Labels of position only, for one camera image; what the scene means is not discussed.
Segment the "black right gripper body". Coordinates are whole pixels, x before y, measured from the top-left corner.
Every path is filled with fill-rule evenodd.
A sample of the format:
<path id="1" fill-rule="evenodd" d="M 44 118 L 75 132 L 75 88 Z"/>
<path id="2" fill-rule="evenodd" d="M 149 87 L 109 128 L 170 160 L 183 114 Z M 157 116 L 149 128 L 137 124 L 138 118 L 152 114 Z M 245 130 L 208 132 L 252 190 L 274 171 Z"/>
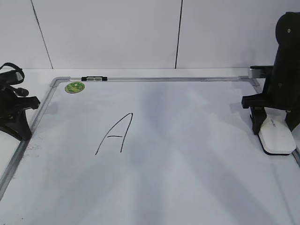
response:
<path id="1" fill-rule="evenodd" d="M 292 111 L 300 108 L 300 100 L 292 97 L 291 94 L 255 94 L 250 96 L 243 96 L 241 100 L 244 109 L 250 107 L 267 107 L 285 111 Z"/>

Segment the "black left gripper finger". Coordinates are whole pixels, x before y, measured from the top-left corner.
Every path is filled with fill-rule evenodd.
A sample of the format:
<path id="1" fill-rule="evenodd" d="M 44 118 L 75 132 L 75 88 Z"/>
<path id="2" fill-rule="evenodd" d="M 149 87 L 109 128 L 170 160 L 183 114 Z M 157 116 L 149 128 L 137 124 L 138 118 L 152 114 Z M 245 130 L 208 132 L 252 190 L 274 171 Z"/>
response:
<path id="1" fill-rule="evenodd" d="M 25 110 L 2 117 L 0 119 L 0 130 L 19 141 L 29 140 L 32 136 Z"/>

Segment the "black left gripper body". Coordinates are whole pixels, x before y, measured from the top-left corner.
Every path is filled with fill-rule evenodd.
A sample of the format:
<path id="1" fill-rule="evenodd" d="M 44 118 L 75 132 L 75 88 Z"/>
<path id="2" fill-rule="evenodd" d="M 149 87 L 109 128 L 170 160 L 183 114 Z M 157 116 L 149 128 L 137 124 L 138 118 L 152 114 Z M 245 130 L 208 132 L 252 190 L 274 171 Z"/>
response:
<path id="1" fill-rule="evenodd" d="M 10 85 L 0 86 L 0 118 L 6 118 L 27 109 L 38 109 L 40 101 L 37 97 L 28 97 L 29 91 L 14 88 Z"/>

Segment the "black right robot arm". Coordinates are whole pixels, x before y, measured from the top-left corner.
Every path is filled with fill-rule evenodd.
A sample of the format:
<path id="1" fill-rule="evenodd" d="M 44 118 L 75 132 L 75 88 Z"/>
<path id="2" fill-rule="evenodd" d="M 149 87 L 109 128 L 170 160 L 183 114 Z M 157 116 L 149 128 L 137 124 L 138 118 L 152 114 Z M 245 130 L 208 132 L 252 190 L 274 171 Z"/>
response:
<path id="1" fill-rule="evenodd" d="M 273 66 L 253 66 L 265 76 L 262 93 L 243 96 L 242 107 L 251 110 L 252 130 L 259 134 L 267 118 L 265 108 L 286 111 L 285 122 L 293 131 L 300 123 L 300 14 L 286 12 L 275 28 L 278 43 Z"/>

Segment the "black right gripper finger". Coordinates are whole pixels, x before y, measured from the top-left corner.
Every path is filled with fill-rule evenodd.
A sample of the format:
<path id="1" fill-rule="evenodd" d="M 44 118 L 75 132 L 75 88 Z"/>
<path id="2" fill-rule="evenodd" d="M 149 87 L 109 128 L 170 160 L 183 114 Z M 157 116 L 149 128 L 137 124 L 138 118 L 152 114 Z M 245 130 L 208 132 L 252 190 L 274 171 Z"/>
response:
<path id="1" fill-rule="evenodd" d="M 292 132 L 299 124 L 300 124 L 300 111 L 299 110 L 291 110 L 286 111 L 285 122 Z"/>
<path id="2" fill-rule="evenodd" d="M 252 121 L 252 130 L 254 135 L 258 135 L 262 124 L 267 118 L 267 113 L 264 107 L 250 107 L 250 118 Z"/>

